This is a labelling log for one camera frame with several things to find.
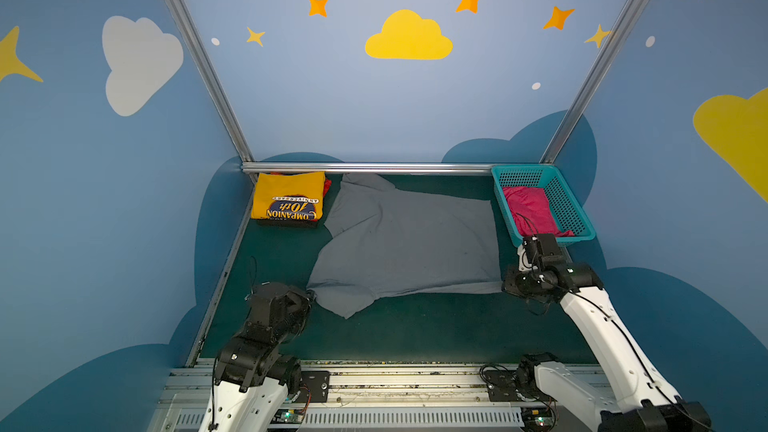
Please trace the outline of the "grey t-shirt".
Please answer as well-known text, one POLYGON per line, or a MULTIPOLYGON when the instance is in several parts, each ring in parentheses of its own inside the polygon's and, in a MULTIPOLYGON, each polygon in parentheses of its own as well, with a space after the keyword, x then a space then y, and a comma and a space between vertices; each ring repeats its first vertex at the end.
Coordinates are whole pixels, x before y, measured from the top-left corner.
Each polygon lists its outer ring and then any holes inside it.
POLYGON ((501 288, 489 201, 398 189, 346 174, 307 287, 348 319, 376 300, 419 293, 492 294, 501 288))

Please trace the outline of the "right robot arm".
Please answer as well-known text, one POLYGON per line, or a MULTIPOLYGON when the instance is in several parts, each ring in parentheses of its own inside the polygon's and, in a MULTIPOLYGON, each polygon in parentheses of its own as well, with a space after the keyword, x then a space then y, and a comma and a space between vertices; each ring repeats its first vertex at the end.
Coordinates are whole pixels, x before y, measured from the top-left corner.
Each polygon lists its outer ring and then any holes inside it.
POLYGON ((558 304, 589 345, 613 393, 607 397, 553 355, 541 353, 523 356, 518 365, 516 387, 524 397, 563 406, 592 431, 712 430, 704 407, 684 400, 642 351, 589 266, 512 267, 503 290, 558 304))

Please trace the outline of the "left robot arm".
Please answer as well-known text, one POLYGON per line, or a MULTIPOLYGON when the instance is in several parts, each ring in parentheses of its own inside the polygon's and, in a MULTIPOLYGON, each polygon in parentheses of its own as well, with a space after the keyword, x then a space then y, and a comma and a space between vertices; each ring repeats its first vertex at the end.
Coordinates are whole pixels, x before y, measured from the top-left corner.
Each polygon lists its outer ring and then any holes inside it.
POLYGON ((314 294, 278 282, 253 288, 239 331, 215 357, 199 430, 266 431, 281 405, 299 391, 301 365, 280 346, 306 327, 314 294))

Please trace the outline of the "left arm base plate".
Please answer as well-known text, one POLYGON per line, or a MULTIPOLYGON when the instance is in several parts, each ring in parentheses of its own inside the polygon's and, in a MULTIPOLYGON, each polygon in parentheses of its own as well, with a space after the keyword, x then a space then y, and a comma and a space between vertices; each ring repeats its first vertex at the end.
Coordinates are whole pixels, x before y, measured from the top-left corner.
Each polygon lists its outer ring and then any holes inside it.
POLYGON ((310 403, 326 403, 330 390, 329 371, 308 370, 301 373, 300 388, 295 403, 305 403, 310 399, 310 403))

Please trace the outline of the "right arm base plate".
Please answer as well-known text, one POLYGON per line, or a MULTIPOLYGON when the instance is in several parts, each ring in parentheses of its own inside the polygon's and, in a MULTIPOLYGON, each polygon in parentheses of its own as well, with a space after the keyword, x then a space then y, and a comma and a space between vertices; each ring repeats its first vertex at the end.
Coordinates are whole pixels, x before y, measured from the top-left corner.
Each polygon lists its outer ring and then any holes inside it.
POLYGON ((531 402, 535 398, 520 387, 515 370, 483 368, 479 372, 491 402, 531 402))

